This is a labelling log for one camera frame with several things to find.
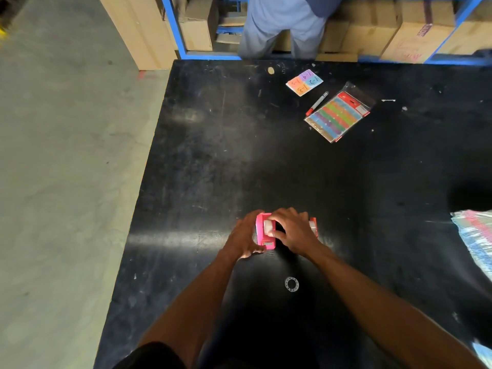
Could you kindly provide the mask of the person's left hand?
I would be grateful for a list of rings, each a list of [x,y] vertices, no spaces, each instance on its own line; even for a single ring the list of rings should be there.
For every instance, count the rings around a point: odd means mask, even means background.
[[[235,261],[251,256],[251,244],[254,242],[253,233],[256,229],[256,218],[263,212],[263,210],[255,210],[248,213],[243,219],[239,219],[221,253]]]

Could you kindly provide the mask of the person's right hand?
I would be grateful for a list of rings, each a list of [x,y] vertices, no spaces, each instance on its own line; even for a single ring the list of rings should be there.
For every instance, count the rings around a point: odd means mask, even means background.
[[[269,216],[269,220],[279,223],[284,230],[272,230],[271,236],[280,240],[293,253],[313,261],[322,253],[330,252],[313,233],[307,212],[297,212],[294,208],[280,208]]]

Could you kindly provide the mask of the red packaged item box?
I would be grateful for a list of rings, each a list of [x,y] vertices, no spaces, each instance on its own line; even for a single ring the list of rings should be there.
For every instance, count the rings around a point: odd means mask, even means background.
[[[277,224],[275,226],[274,222],[268,220],[268,217],[271,214],[272,213],[261,213],[256,218],[257,243],[259,245],[265,246],[266,249],[274,249],[275,248],[274,242],[278,240],[278,239],[272,237],[271,235],[269,235],[269,232],[272,229],[278,229],[278,230],[281,229],[280,225]]]

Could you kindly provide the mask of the person's right forearm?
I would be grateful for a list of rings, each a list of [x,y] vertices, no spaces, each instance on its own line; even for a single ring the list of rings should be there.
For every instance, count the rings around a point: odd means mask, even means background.
[[[439,324],[366,275],[337,258],[317,239],[299,254],[327,278],[366,334],[408,369],[487,369]]]

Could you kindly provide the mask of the person's left forearm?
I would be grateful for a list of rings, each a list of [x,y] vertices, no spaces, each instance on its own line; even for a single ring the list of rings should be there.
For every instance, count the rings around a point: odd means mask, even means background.
[[[163,343],[186,369],[192,369],[218,316],[233,268],[242,257],[241,249],[221,249],[151,325],[138,347]]]

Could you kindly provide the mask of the red capped marker pen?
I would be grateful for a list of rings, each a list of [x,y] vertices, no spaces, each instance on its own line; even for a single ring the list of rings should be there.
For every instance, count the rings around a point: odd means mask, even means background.
[[[322,104],[322,102],[327,98],[329,91],[324,92],[320,98],[309,108],[305,113],[305,117],[309,117],[314,111]]]

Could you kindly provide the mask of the packet of colourful index tabs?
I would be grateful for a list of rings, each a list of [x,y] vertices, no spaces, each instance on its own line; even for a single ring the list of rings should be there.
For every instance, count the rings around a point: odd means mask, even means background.
[[[304,122],[328,142],[334,143],[368,116],[375,104],[371,96],[347,81],[336,95],[306,115]]]

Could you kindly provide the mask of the colourful sticky note pad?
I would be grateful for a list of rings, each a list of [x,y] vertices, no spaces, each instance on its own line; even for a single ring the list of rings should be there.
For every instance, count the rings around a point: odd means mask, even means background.
[[[296,95],[302,97],[322,83],[323,80],[316,73],[311,69],[306,69],[304,72],[286,82],[285,85]]]

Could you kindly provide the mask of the person's black sleeve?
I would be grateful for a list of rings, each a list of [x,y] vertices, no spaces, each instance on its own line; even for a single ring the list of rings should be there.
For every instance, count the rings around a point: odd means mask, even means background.
[[[169,346],[155,341],[136,348],[112,369],[187,369],[187,367]]]

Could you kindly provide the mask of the striped plastic bag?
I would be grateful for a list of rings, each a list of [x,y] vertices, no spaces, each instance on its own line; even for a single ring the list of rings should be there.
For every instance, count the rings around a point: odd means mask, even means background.
[[[474,263],[492,282],[492,210],[457,211],[451,219]]]

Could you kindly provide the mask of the plain cardboard box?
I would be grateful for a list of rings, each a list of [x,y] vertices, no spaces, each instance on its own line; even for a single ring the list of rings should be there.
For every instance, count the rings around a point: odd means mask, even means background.
[[[325,24],[318,52],[380,56],[400,24],[395,0],[343,0]]]

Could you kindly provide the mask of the blue metal shelf rack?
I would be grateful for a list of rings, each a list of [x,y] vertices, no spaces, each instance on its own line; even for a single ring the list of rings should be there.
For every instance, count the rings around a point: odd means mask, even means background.
[[[456,28],[453,30],[455,33],[459,26],[471,15],[471,13],[482,3],[484,0],[465,0],[465,2],[459,7],[456,15]],[[165,14],[168,15],[170,27],[173,33],[175,43],[179,52],[179,59],[181,60],[219,60],[219,61],[238,61],[241,58],[234,52],[214,52],[214,51],[199,51],[199,50],[187,50],[182,36],[182,31],[175,16],[175,8],[172,0],[162,0],[163,9]],[[424,61],[424,64],[429,65],[453,65],[453,66],[478,66],[478,67],[492,67],[492,55],[489,56],[477,56],[477,55],[449,55],[440,54],[439,50],[449,40],[447,37],[441,45]]]

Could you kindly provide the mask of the small cardboard box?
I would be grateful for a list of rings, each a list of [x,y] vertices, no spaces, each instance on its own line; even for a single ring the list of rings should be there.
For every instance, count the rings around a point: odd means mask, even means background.
[[[212,52],[218,27],[217,0],[172,0],[187,51]]]

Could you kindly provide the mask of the cardboard box with red writing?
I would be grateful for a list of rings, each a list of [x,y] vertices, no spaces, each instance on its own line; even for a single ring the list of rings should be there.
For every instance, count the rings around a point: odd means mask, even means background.
[[[452,0],[396,0],[398,29],[381,60],[424,63],[456,28]]]

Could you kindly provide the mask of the tall cardboard box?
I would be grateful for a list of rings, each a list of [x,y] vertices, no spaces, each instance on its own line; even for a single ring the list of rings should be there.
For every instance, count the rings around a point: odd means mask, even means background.
[[[99,0],[140,71],[167,70],[177,59],[156,0]]]

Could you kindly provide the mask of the cardboard box behind blue post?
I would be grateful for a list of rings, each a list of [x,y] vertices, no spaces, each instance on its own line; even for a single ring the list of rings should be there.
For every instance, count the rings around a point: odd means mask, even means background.
[[[472,55],[479,50],[492,50],[492,0],[483,0],[438,53]]]

